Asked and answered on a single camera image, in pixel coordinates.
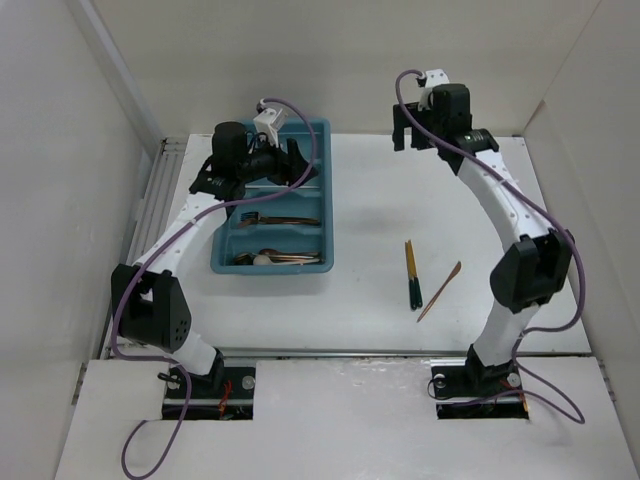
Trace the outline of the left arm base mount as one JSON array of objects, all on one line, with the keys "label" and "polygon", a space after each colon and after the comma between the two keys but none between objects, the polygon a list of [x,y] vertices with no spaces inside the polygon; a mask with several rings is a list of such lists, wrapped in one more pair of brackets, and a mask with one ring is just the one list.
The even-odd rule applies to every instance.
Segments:
[{"label": "left arm base mount", "polygon": [[[165,383],[161,406],[163,420],[178,420],[186,400],[186,380],[176,366],[160,372]],[[252,420],[257,369],[255,362],[238,359],[224,361],[214,380],[190,375],[192,393],[185,420]]]}]

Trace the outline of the aluminium frame rail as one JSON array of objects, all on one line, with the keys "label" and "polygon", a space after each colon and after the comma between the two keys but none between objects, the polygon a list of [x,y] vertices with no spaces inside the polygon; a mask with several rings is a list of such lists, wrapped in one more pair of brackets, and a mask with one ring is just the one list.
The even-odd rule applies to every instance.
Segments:
[{"label": "aluminium frame rail", "polygon": [[119,264],[131,265],[144,254],[164,230],[180,165],[187,145],[186,137],[163,139],[153,158],[144,154]]}]

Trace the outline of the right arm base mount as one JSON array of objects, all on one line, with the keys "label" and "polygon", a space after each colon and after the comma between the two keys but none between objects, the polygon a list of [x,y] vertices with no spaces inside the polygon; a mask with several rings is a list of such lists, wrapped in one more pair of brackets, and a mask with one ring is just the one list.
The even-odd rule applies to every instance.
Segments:
[{"label": "right arm base mount", "polygon": [[517,371],[478,383],[464,365],[434,364],[431,374],[429,395],[439,420],[529,419]]}]

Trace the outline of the dark wooden spoon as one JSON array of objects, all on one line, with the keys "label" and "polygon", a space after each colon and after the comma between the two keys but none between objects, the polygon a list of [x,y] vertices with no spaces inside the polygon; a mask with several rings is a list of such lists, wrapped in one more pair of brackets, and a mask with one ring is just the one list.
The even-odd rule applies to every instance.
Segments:
[{"label": "dark wooden spoon", "polygon": [[267,255],[270,257],[276,257],[276,256],[280,256],[280,257],[319,257],[320,253],[319,252],[285,252],[285,251],[280,251],[280,250],[276,250],[276,249],[270,249],[270,248],[265,248],[259,251],[260,255]]}]

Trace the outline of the white plastic spoon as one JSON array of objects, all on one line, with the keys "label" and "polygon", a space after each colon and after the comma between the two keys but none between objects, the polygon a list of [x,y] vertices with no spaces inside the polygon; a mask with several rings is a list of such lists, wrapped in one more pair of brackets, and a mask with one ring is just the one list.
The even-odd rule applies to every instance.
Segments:
[{"label": "white plastic spoon", "polygon": [[293,266],[293,265],[307,265],[307,264],[281,264],[281,263],[275,263],[275,262],[272,262],[270,260],[270,256],[258,254],[254,258],[253,265],[254,266],[276,266],[276,265]]}]

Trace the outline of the blue plastic cutlery tray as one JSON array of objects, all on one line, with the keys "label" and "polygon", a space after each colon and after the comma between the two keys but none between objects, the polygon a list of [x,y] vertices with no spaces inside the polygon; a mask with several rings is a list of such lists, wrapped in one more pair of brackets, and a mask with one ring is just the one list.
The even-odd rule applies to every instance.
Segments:
[{"label": "blue plastic cutlery tray", "polygon": [[[294,190],[277,199],[237,207],[213,237],[210,266],[217,274],[294,275],[322,274],[334,265],[334,228],[332,202],[332,164],[330,124],[324,118],[310,120],[313,133],[296,119],[286,121],[280,130],[281,147],[286,140],[298,142],[304,157],[311,153],[311,140],[317,143],[314,167],[319,174],[304,185],[321,186],[322,190]],[[321,227],[259,225],[238,229],[240,216],[259,212],[264,216],[307,217],[318,219]],[[265,248],[285,252],[319,252],[319,263],[293,266],[236,265],[234,258],[244,253],[254,256]]]}]

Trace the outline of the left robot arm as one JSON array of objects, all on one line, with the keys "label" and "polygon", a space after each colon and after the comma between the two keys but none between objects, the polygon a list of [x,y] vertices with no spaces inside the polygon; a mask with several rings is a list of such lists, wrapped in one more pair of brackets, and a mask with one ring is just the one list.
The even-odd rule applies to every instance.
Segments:
[{"label": "left robot arm", "polygon": [[201,396],[221,390],[224,356],[194,330],[180,276],[235,208],[276,200],[316,175],[318,140],[313,130],[307,136],[305,156],[295,139],[280,144],[264,127],[229,121],[214,128],[211,153],[174,221],[138,260],[111,274],[113,340],[158,349],[155,360],[174,365],[186,389]]}]

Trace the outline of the copper fork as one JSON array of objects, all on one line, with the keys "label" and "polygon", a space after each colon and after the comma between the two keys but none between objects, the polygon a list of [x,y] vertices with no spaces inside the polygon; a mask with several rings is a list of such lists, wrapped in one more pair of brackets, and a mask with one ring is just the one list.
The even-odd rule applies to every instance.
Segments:
[{"label": "copper fork", "polygon": [[318,222],[318,221],[312,221],[312,222],[307,222],[307,221],[299,221],[299,220],[276,220],[276,221],[265,221],[265,220],[246,220],[246,221],[242,221],[239,222],[236,225],[236,228],[238,229],[243,229],[243,228],[249,228],[249,227],[253,227],[253,226],[259,226],[259,225],[267,225],[267,226],[302,226],[302,227],[321,227],[322,223]]},{"label": "copper fork", "polygon": [[315,218],[307,217],[277,217],[277,216],[264,216],[259,212],[247,212],[240,216],[239,227],[244,227],[254,224],[293,224],[293,225],[309,225],[319,226],[321,222]]}]

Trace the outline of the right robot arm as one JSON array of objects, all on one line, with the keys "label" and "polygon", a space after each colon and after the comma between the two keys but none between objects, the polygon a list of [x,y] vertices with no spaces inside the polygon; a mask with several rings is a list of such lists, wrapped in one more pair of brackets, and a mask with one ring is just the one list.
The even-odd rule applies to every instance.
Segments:
[{"label": "right robot arm", "polygon": [[397,151],[434,148],[474,194],[497,232],[503,255],[489,276],[494,297],[461,366],[433,368],[439,397],[490,396],[516,374],[512,353],[538,313],[559,292],[572,252],[569,237],[524,200],[495,138],[472,126],[469,89],[424,75],[419,101],[393,108]]}]

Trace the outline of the gold green-handled chopstick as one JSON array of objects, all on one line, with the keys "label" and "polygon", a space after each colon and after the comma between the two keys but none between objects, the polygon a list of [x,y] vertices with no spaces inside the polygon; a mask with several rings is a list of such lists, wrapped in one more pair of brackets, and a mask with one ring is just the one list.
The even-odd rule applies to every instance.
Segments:
[{"label": "gold green-handled chopstick", "polygon": [[412,293],[412,309],[417,310],[423,306],[421,288],[419,284],[419,278],[417,275],[417,267],[415,262],[415,255],[413,250],[413,245],[411,241],[408,241],[408,259],[409,259],[409,270],[411,275],[411,293]]},{"label": "gold green-handled chopstick", "polygon": [[409,305],[410,305],[410,309],[414,311],[416,308],[415,294],[414,294],[414,278],[412,274],[412,263],[410,260],[410,250],[409,250],[408,241],[405,241],[404,248],[405,248],[407,275],[408,275]]}]

